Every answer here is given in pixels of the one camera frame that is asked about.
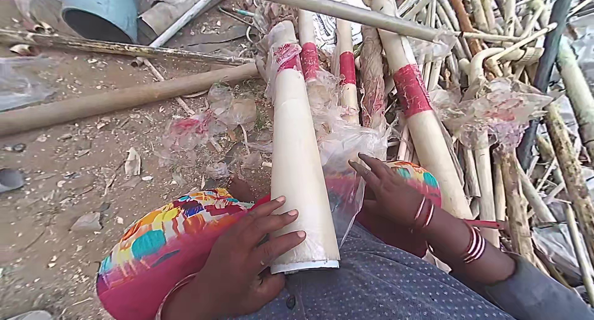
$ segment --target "gray pipe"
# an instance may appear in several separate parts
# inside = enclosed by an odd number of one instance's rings
[[[386,31],[396,32],[402,36],[410,36],[424,41],[432,42],[439,32],[435,28],[422,26],[411,21],[405,21],[395,17],[381,14],[375,11],[365,10],[353,5],[340,3],[332,0],[267,0],[280,4],[297,6],[300,9],[325,14],[339,19],[348,20],[374,28],[381,28]]]

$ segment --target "red thread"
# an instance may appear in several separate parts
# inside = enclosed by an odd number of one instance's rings
[[[406,118],[419,112],[433,110],[429,104],[429,93],[416,64],[399,69],[394,74],[394,83]]]
[[[318,47],[312,42],[305,43],[301,47],[301,65],[303,65],[303,76],[305,77],[305,81],[315,79],[316,72],[320,69]]]
[[[345,78],[340,82],[341,85],[347,83],[357,84],[355,76],[355,56],[353,52],[343,52],[340,55],[340,75]]]

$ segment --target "dirt ground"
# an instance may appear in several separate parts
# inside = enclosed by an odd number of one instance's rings
[[[0,1],[0,8],[0,26],[18,28],[21,17],[12,3]],[[191,22],[182,35],[192,30],[198,33],[205,23],[211,28],[218,21],[222,26],[236,24],[211,11]],[[240,42],[247,43],[245,38]],[[54,65],[40,74],[42,82],[56,90],[47,102],[155,81],[146,69],[130,66],[130,57],[59,50],[43,50],[43,55],[54,60]],[[6,47],[0,48],[0,57],[11,56]],[[166,79],[211,69],[207,64],[183,61],[155,60],[153,64]],[[248,133],[250,140],[271,129],[270,105],[263,90],[261,80],[236,87],[237,93],[255,99],[258,107],[256,129]],[[205,106],[204,99],[205,95],[185,101],[197,111]],[[0,148],[26,145],[21,153],[0,150],[0,168],[18,169],[26,178],[24,187],[0,194],[1,319],[34,309],[48,310],[56,319],[112,319],[95,293],[100,261],[136,219],[192,188],[201,188],[205,166],[229,162],[233,152],[228,151],[243,137],[236,128],[231,135],[217,139],[221,152],[202,146],[197,148],[195,161],[184,159],[159,168],[154,152],[162,147],[166,123],[186,116],[169,100],[0,138]],[[141,155],[141,176],[152,176],[133,188],[125,186],[123,170],[131,147]],[[102,168],[116,171],[106,195]],[[174,181],[174,172],[187,183]],[[242,174],[257,195],[268,192],[269,167],[243,170]],[[206,187],[217,183],[225,184],[226,179],[207,180]],[[79,217],[90,212],[101,213],[100,231],[70,231]]]

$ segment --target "colorful fabric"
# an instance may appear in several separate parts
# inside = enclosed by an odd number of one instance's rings
[[[117,320],[154,319],[167,293],[202,269],[219,235],[252,206],[217,188],[190,192],[139,219],[99,267],[105,309]]]
[[[430,199],[433,205],[441,208],[441,191],[437,179],[425,168],[406,161],[387,162],[386,165],[396,169],[408,185]]]

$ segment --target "finger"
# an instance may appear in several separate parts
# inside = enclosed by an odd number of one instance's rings
[[[363,194],[363,199],[376,199],[375,192],[368,184],[365,185],[365,193]]]
[[[265,242],[254,249],[248,258],[249,270],[251,273],[258,274],[277,259],[280,255],[297,247],[305,240],[305,231],[296,231],[287,233]]]
[[[278,231],[293,223],[298,216],[299,212],[297,210],[290,210],[283,214],[260,217],[243,230],[241,240],[248,246],[248,249],[255,248],[266,234]]]
[[[254,313],[267,303],[271,302],[285,287],[285,275],[265,274],[259,284],[252,286],[251,291],[246,295],[246,305],[249,313]]]
[[[256,221],[256,219],[270,215],[274,210],[283,206],[283,204],[285,204],[285,201],[285,197],[280,196],[277,199],[273,199],[272,201],[264,203],[258,206],[257,208],[251,210],[245,217],[241,218],[235,225],[233,225],[233,227],[231,227],[231,232],[243,232],[248,226],[253,224],[254,221]]]
[[[357,174],[363,177],[365,182],[367,182],[369,187],[371,187],[374,191],[380,189],[381,181],[373,172],[371,172],[371,170],[368,170],[353,160],[349,160],[349,165],[351,165],[351,167],[357,171]]]
[[[371,168],[371,171],[377,175],[379,179],[388,179],[392,176],[390,167],[385,165],[381,160],[372,158],[367,154],[359,153],[359,158]]]

